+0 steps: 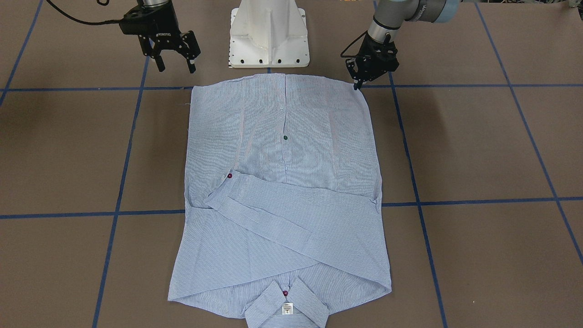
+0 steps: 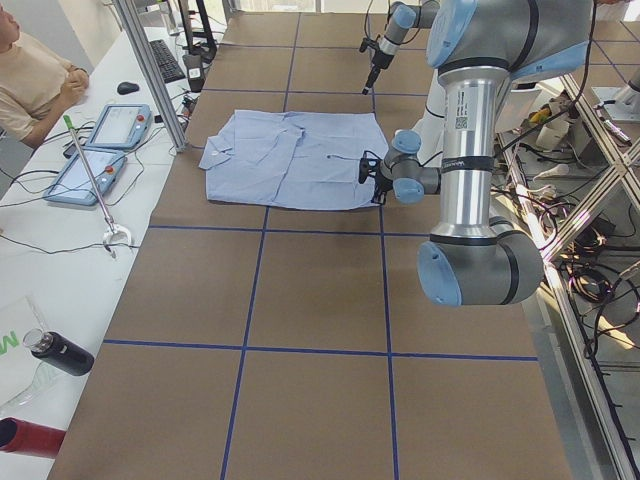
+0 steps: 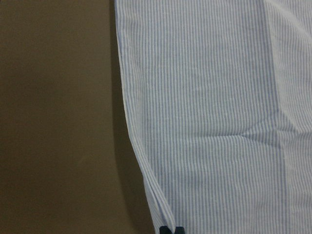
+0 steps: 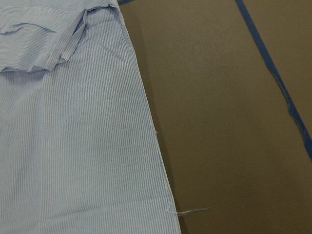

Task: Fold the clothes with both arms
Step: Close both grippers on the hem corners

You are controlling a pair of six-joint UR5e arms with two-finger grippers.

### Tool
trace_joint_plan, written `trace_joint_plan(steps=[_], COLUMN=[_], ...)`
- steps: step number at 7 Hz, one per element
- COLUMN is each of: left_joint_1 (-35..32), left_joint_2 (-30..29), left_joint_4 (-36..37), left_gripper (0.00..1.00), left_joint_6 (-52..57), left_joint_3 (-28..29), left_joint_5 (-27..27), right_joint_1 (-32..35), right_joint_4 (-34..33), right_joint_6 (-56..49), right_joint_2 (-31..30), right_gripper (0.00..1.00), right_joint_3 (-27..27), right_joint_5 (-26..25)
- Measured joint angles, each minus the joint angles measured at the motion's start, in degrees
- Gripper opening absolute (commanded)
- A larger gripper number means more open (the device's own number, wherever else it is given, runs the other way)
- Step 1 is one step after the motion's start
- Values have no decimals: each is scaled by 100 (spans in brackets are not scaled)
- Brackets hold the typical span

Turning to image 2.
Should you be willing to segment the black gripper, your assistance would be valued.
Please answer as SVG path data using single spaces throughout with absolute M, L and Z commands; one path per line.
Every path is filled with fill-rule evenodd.
M 390 180 L 379 170 L 375 174 L 375 189 L 371 202 L 374 204 L 385 204 L 386 195 L 390 190 Z
M 368 95 L 369 92 L 373 89 L 379 73 L 382 70 L 386 70 L 389 68 L 392 60 L 394 59 L 394 54 L 388 54 L 384 52 L 381 48 L 376 48 L 375 53 L 372 58 L 372 67 L 371 71 L 367 77 L 365 85 L 362 89 L 363 95 Z

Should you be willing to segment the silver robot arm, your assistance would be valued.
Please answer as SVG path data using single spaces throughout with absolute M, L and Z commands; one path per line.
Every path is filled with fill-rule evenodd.
M 381 71 L 389 68 L 409 31 L 430 29 L 439 9 L 438 1 L 422 1 L 419 5 L 413 6 L 396 1 L 389 6 L 384 33 L 372 39 L 365 32 L 359 52 L 372 50 L 373 57 L 369 75 L 362 89 L 363 95 L 368 95 L 373 89 Z
M 515 84 L 570 73 L 589 55 L 591 1 L 424 1 L 390 6 L 384 35 L 364 39 L 374 53 L 370 78 L 388 68 L 411 29 L 429 31 L 426 59 L 444 101 L 440 159 L 419 161 L 427 125 L 400 130 L 386 155 L 362 158 L 361 180 L 411 204 L 440 197 L 440 219 L 418 252 L 425 295 L 439 305 L 505 305 L 530 297 L 544 276 L 532 239 L 490 212 L 496 121 Z

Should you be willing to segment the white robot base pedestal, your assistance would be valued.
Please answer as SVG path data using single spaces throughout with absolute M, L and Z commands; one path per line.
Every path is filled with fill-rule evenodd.
M 438 70 L 433 72 L 424 114 L 411 128 L 414 134 L 407 130 L 397 130 L 392 140 L 396 149 L 408 141 L 409 146 L 417 145 L 420 138 L 420 149 L 417 158 L 420 164 L 427 167 L 440 167 L 443 159 L 443 134 L 445 123 L 445 90 L 438 82 Z

